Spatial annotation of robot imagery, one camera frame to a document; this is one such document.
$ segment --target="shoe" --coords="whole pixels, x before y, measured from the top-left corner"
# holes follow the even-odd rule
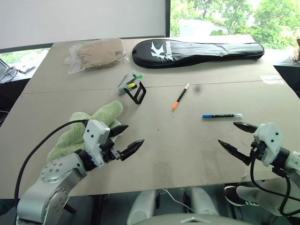
[[[243,206],[243,205],[253,205],[253,206],[259,206],[255,202],[248,202],[244,199],[240,198],[238,194],[236,193],[236,187],[235,186],[227,186],[224,189],[225,192],[225,198],[226,200],[235,206]]]

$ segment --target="white wall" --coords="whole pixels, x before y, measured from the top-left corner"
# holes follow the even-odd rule
[[[1,0],[0,49],[165,34],[164,0]]]

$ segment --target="floor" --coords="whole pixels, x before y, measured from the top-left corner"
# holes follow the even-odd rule
[[[232,218],[230,205],[226,202],[223,194],[223,185],[202,187],[212,198],[221,216]],[[182,202],[185,188],[172,188],[169,192],[172,196]],[[106,195],[103,201],[103,209],[101,213],[100,225],[125,225],[130,208],[139,192],[119,193]],[[59,225],[89,225],[93,199],[91,196],[71,197],[68,202],[77,210],[74,215],[64,212]],[[252,225],[261,225],[266,220],[269,212],[261,207],[243,206],[236,207],[237,218]],[[174,202],[168,194],[160,195],[160,206],[156,210],[155,215],[183,213],[183,206]],[[12,225],[15,216],[15,209],[12,208],[7,214],[0,217],[1,225]],[[290,223],[285,217],[279,217],[274,225],[289,225]]]

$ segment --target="small plastic bag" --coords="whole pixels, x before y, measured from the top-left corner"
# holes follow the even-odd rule
[[[101,39],[86,44],[77,44],[69,49],[65,64],[71,64],[68,74],[113,67],[129,62],[120,38]]]

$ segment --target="towel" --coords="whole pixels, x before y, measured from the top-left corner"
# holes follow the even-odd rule
[[[72,114],[69,121],[73,120],[98,120],[104,122],[109,128],[120,125],[121,123],[116,118],[122,113],[123,105],[119,101],[112,101],[111,103],[98,109],[92,116],[85,112],[75,112]],[[74,123],[70,125],[71,129],[63,133],[54,148],[47,156],[47,162],[51,162],[56,158],[69,155],[78,149],[85,149],[83,140],[83,133],[85,126],[82,123]]]

